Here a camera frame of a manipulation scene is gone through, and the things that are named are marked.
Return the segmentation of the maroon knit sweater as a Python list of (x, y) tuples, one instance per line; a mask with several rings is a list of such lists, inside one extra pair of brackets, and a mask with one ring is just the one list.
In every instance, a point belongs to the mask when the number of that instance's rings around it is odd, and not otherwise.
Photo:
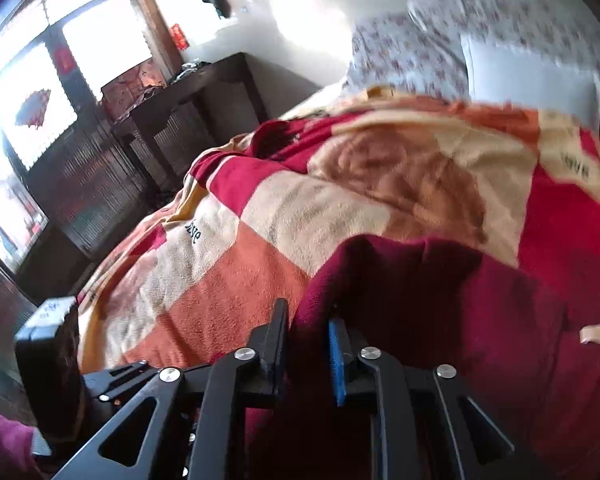
[(309, 281), (286, 350), (288, 382), (247, 422), (255, 479), (362, 479), (362, 418), (336, 408), (328, 321), (418, 368), (453, 365), (517, 441), (561, 479), (600, 478), (600, 259), (529, 249), (520, 269), (448, 240), (350, 238)]

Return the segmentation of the red orange patchwork blanket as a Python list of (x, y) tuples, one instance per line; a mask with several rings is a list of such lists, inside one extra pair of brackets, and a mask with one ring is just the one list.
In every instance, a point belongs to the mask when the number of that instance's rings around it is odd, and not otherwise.
[(600, 344), (600, 139), (577, 118), (375, 87), (202, 152), (79, 296), (82, 370), (187, 366), (297, 307), (350, 237), (433, 236), (570, 297)]

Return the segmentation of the dark wooden slatted cabinet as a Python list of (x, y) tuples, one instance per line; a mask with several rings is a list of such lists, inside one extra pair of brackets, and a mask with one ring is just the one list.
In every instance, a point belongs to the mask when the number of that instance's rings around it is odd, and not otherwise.
[(3, 146), (47, 219), (15, 273), (16, 284), (35, 304), (75, 294), (140, 218), (146, 181), (96, 108), (79, 112), (30, 168), (9, 140)]

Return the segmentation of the dark wooden bedside table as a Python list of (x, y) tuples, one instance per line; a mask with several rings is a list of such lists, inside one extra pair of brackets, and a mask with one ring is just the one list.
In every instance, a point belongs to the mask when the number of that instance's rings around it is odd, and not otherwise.
[(178, 81), (173, 81), (148, 100), (132, 108), (129, 114), (112, 125), (112, 134), (132, 166), (142, 176), (146, 185), (146, 196), (151, 200), (155, 200), (162, 194), (163, 189), (134, 153), (133, 140), (140, 139), (145, 143), (149, 154), (166, 174), (166, 180), (171, 185), (170, 190), (175, 188), (178, 185), (178, 174), (158, 145), (156, 136), (168, 126), (169, 119), (177, 110), (184, 105), (191, 105), (200, 117), (204, 130), (210, 138), (213, 138), (215, 124), (209, 107), (204, 102), (204, 90), (218, 82), (243, 86), (258, 124), (270, 119), (270, 114), (252, 76), (248, 54), (237, 52), (218, 62), (207, 63), (199, 70), (188, 73)]

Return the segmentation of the white pillow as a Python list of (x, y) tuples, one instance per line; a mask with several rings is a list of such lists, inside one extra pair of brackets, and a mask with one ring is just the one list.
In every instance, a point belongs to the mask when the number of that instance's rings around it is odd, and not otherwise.
[(472, 100), (554, 110), (600, 130), (600, 74), (538, 52), (460, 37)]

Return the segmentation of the floral white quilt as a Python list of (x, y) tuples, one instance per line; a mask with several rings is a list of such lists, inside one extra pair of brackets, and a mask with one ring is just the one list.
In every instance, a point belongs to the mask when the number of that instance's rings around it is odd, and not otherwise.
[(343, 89), (389, 86), (446, 100), (468, 95), (460, 38), (529, 48), (600, 73), (600, 23), (556, 0), (408, 0), (353, 27)]

